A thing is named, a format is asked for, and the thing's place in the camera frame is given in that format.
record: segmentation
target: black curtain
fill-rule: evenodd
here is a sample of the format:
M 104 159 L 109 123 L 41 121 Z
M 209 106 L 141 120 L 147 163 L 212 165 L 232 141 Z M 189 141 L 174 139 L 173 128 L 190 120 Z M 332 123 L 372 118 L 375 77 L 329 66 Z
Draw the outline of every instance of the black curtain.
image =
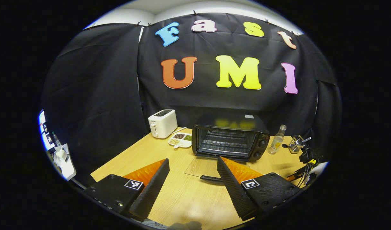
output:
M 116 23 L 80 32 L 56 58 L 41 96 L 48 129 L 69 145 L 75 178 L 147 134 L 137 85 L 140 28 Z
M 215 22 L 216 32 L 194 32 L 196 20 Z M 155 33 L 172 22 L 179 39 L 164 47 Z M 257 23 L 263 37 L 248 35 L 244 22 Z M 296 49 L 290 48 L 277 32 L 292 38 Z M 217 87 L 220 80 L 218 55 L 229 55 L 238 66 L 246 57 L 259 60 L 258 76 L 262 88 L 242 86 Z M 172 89 L 163 83 L 161 62 L 176 59 L 175 78 L 185 75 L 184 57 L 196 57 L 194 80 L 182 89 Z M 284 91 L 285 71 L 282 63 L 296 67 L 297 94 Z M 228 13 L 200 13 L 167 19 L 144 28 L 139 44 L 138 76 L 143 112 L 146 117 L 162 109 L 175 109 L 181 127 L 191 128 L 206 112 L 231 112 L 258 115 L 270 133 L 276 134 L 281 124 L 287 125 L 286 135 L 312 135 L 311 144 L 324 148 L 326 139 L 336 132 L 340 117 L 340 93 L 330 65 L 306 35 L 295 35 L 265 21 Z

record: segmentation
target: computer screen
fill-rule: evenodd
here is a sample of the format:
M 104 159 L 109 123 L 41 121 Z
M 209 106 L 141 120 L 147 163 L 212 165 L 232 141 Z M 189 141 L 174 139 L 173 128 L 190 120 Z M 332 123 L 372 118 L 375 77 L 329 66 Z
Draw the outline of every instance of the computer screen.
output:
M 53 139 L 53 136 L 48 132 L 48 128 L 46 126 L 46 119 L 45 119 L 45 113 L 42 109 L 42 111 L 39 113 L 38 117 L 39 122 L 39 130 L 41 132 L 41 139 L 44 144 L 45 150 L 51 150 L 55 147 L 55 142 Z

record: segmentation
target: seeds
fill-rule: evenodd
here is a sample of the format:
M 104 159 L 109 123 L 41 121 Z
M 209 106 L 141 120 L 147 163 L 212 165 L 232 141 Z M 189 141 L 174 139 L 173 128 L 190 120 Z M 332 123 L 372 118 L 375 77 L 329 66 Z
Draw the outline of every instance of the seeds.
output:
M 186 135 L 185 137 L 184 137 L 184 140 L 190 140 L 191 141 L 191 135 Z
M 184 137 L 184 134 L 176 134 L 174 138 L 182 139 Z
M 173 144 L 173 145 L 177 145 L 178 143 L 180 143 L 180 141 L 179 141 L 179 140 L 175 140 L 175 139 L 171 139 L 171 140 L 169 141 L 169 143 L 170 143 L 170 144 Z

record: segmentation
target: letter f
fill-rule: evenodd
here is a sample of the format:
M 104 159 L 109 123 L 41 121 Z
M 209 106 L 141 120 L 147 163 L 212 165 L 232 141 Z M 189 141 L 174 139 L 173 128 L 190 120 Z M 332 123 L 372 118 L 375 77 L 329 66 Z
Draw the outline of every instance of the letter f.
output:
M 178 29 L 175 28 L 174 26 L 179 26 L 178 22 L 173 22 L 156 32 L 156 35 L 160 35 L 160 37 L 163 39 L 164 47 L 178 40 L 178 36 L 173 36 L 173 34 L 174 35 L 178 34 Z

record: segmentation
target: toaster oven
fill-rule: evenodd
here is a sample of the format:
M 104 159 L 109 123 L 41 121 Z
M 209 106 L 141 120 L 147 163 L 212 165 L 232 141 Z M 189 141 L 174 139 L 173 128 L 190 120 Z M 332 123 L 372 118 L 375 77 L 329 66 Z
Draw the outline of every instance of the toaster oven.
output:
M 269 138 L 269 131 L 256 115 L 203 115 L 192 129 L 192 151 L 196 156 L 256 161 Z

